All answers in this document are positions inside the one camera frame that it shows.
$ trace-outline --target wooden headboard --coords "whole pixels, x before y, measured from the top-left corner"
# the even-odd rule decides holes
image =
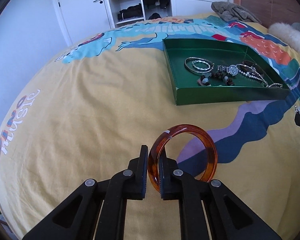
[[[300,22],[300,5],[296,0],[234,0],[254,13],[268,28],[275,22]]]

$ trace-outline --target translucent orange ring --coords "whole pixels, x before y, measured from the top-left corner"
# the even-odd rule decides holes
[[[218,163],[218,154],[216,152],[216,147],[211,136],[200,127],[197,127],[192,124],[176,125],[164,131],[156,139],[156,141],[154,142],[150,150],[149,159],[148,159],[148,174],[152,185],[159,192],[160,192],[160,186],[159,186],[158,161],[159,161],[160,154],[164,146],[166,145],[166,143],[174,136],[180,133],[190,133],[196,136],[205,146],[205,149],[207,151],[207,165],[200,181],[209,182],[215,174],[216,166]]]

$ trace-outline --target metal rivet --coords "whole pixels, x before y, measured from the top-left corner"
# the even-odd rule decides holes
[[[182,171],[182,170],[174,170],[174,171],[173,171],[173,174],[174,174],[175,176],[182,176],[182,175],[183,175],[183,171]]]
[[[87,187],[91,187],[94,185],[94,180],[93,179],[87,179],[84,183]]]
[[[124,170],[123,171],[124,176],[131,176],[133,174],[132,170]]]
[[[211,181],[211,185],[213,187],[219,187],[219,186],[221,186],[221,181],[219,181],[217,179],[214,179],[214,180]]]

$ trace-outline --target white fur pillow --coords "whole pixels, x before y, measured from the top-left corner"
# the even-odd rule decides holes
[[[267,32],[276,36],[300,53],[300,31],[294,29],[291,25],[286,23],[274,23],[269,27]]]

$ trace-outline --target green tray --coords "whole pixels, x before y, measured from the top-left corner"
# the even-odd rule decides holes
[[[164,39],[163,51],[176,105],[278,100],[285,99],[290,93],[290,89],[276,71],[246,45],[205,39]],[[188,57],[205,58],[213,62],[215,68],[217,65],[235,65],[243,60],[250,60],[263,69],[264,79],[269,85],[280,83],[283,88],[266,88],[260,82],[241,74],[231,77],[235,86],[225,86],[221,80],[210,77],[211,86],[202,87],[197,84],[200,75],[184,67],[184,60]]]

